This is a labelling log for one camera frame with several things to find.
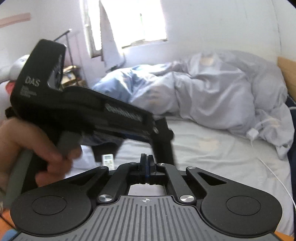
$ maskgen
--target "white cable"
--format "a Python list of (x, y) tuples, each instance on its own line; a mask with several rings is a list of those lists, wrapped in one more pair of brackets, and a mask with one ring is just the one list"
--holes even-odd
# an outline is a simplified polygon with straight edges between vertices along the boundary
[(286, 190), (286, 192), (287, 192), (287, 194), (289, 195), (289, 197), (290, 197), (290, 199), (292, 200), (292, 203), (293, 203), (293, 205), (294, 205), (294, 208), (295, 208), (295, 210), (296, 210), (296, 204), (295, 204), (295, 202), (294, 202), (294, 199), (293, 199), (293, 197), (291, 196), (291, 194), (289, 193), (289, 191), (288, 191), (288, 189), (286, 188), (286, 186), (283, 184), (283, 182), (277, 177), (277, 175), (269, 168), (269, 166), (268, 165), (266, 165), (265, 164), (265, 162), (264, 161), (262, 161), (260, 158), (259, 158), (259, 155), (258, 155), (258, 153), (257, 153), (257, 151), (256, 151), (256, 149), (254, 148), (254, 146), (253, 146), (253, 142), (251, 142), (251, 145), (252, 145), (252, 148), (253, 148), (253, 150), (254, 150), (254, 152), (256, 152), (256, 157), (257, 157), (257, 159), (259, 160), (259, 161), (261, 161), (262, 163), (263, 163), (263, 165), (264, 166), (266, 166), (266, 168), (276, 177), (276, 179), (280, 182), (280, 184), (284, 187), (284, 189)]
[(266, 123), (266, 122), (268, 122), (268, 121), (275, 121), (276, 123), (279, 122), (279, 120), (276, 119), (276, 118), (268, 118), (268, 119), (266, 119), (266, 120), (263, 120), (263, 121), (260, 121), (259, 123), (257, 123), (257, 124), (254, 126), (254, 129), (256, 129), (257, 131), (259, 131), (259, 130), (262, 129), (263, 127), (260, 127), (260, 129), (257, 129), (257, 128), (258, 128), (261, 124), (264, 124), (264, 123)]
[(288, 98), (293, 101), (294, 105), (296, 105), (296, 102), (293, 100), (293, 98), (290, 95), (288, 95)]

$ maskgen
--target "hand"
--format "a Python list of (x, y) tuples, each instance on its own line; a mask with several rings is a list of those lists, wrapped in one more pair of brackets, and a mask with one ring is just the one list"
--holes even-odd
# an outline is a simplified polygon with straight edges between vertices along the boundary
[(48, 162), (47, 171), (35, 176), (38, 186), (62, 180), (70, 171), (72, 160), (81, 155), (78, 146), (63, 157), (39, 127), (16, 118), (6, 120), (0, 126), (0, 187), (3, 190), (6, 190), (9, 174), (23, 148), (33, 150)]

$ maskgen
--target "pink stripe on wall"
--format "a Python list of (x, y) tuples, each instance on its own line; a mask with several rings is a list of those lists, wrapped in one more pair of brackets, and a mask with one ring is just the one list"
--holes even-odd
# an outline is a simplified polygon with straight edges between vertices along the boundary
[(0, 28), (15, 24), (15, 23), (21, 23), (21, 22), (26, 22), (30, 20), (31, 20), (31, 14), (29, 12), (10, 16), (7, 18), (2, 18), (0, 19)]

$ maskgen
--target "window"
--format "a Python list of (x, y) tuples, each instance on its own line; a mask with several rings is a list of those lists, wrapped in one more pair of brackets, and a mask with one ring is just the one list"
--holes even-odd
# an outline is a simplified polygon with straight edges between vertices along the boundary
[[(166, 40), (160, 0), (107, 0), (102, 5), (121, 47)], [(87, 0), (86, 11), (91, 52), (98, 56), (102, 48), (98, 0)]]

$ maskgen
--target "round pad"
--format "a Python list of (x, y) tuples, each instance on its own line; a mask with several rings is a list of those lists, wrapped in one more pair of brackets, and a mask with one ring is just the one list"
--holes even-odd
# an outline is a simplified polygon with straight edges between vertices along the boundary
[(68, 232), (81, 225), (90, 212), (87, 195), (78, 186), (68, 183), (54, 183), (25, 192), (13, 202), (10, 210), (18, 229), (42, 236)]
[(36, 213), (42, 215), (53, 215), (63, 211), (66, 205), (67, 202), (62, 197), (43, 196), (37, 198), (32, 203), (32, 208)]
[(240, 183), (211, 186), (201, 204), (205, 219), (232, 236), (255, 237), (275, 231), (281, 205), (270, 194)]

